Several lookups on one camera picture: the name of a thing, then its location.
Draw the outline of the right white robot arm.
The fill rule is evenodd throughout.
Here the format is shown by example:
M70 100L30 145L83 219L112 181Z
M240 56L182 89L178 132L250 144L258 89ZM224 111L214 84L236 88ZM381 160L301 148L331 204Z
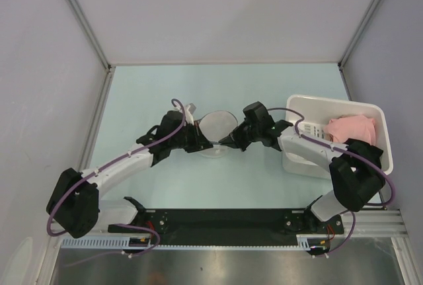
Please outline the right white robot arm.
M343 212L359 212L388 182L381 169L382 150L360 140L333 143L300 132L298 124L274 121L261 102L243 110L244 120L220 145L245 151L255 142L298 155L330 174L332 190L308 206L305 226L320 233L329 220Z

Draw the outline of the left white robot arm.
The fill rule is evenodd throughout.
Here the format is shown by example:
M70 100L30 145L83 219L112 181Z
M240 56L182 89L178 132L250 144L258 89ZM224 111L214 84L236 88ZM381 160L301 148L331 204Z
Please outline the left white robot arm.
M190 122L175 110L167 112L123 155L94 169L68 168L60 174L46 206L48 235L68 233L77 239L88 234L98 221L100 199L109 190L168 158L173 150L196 153L212 147L197 120Z

